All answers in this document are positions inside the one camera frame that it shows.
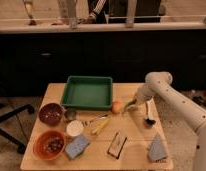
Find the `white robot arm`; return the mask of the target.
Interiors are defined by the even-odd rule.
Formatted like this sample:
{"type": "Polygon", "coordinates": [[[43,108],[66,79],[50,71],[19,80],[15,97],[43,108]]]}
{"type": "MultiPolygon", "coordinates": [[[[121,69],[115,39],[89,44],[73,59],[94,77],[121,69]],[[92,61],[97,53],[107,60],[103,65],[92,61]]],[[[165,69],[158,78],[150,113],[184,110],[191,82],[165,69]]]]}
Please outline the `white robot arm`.
{"type": "Polygon", "coordinates": [[[136,90],[136,104],[141,105],[158,94],[177,110],[198,136],[193,161],[193,171],[206,171],[206,109],[171,87],[173,77],[169,72],[150,72],[145,82],[136,90]]]}

